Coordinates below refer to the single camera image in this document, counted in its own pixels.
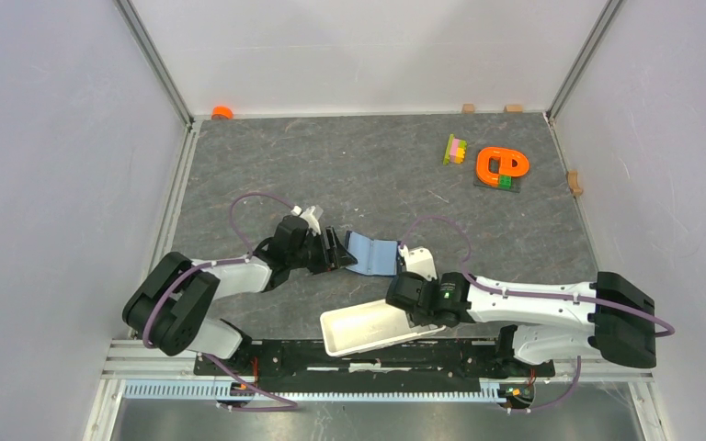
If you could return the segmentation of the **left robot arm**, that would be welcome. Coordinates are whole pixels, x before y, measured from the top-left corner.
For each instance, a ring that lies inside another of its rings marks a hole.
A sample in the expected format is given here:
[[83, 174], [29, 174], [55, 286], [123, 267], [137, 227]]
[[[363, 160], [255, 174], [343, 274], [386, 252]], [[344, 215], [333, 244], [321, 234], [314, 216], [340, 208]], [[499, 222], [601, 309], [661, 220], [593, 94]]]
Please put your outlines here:
[[290, 214], [251, 254], [200, 261], [164, 255], [125, 303], [121, 319], [148, 348], [167, 356], [186, 350], [215, 356], [230, 374], [245, 372], [252, 350], [238, 328], [209, 314], [218, 299], [268, 292], [294, 270], [323, 274], [358, 262], [332, 227], [314, 214]]

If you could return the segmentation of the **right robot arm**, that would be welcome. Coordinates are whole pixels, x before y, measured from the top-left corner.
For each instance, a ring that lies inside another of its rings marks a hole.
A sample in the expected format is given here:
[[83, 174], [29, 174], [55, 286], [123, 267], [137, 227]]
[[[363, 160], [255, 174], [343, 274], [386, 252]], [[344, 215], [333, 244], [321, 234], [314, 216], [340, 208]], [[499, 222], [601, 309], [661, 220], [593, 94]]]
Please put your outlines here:
[[655, 301], [613, 272], [564, 285], [506, 283], [462, 272], [428, 280], [403, 272], [385, 301], [419, 326], [502, 322], [494, 361], [507, 375], [575, 356], [601, 356], [626, 368], [657, 365], [662, 323]]

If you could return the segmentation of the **white plastic tray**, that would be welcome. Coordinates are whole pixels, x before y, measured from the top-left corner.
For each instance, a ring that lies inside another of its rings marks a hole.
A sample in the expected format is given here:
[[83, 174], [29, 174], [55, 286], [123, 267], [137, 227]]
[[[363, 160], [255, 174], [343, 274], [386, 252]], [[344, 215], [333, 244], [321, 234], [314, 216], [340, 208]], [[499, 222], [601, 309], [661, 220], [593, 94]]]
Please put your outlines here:
[[342, 357], [369, 352], [428, 337], [447, 329], [442, 325], [417, 325], [408, 314], [376, 300], [326, 311], [320, 325], [329, 356]]

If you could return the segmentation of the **navy blue card holder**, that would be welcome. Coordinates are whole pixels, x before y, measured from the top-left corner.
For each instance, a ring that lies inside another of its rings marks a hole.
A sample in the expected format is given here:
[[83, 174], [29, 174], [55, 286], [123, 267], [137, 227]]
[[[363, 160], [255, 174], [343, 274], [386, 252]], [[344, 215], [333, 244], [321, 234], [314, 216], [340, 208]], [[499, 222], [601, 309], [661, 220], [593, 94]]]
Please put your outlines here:
[[345, 247], [356, 259], [347, 270], [368, 277], [394, 277], [397, 274], [397, 241], [371, 239], [347, 232]]

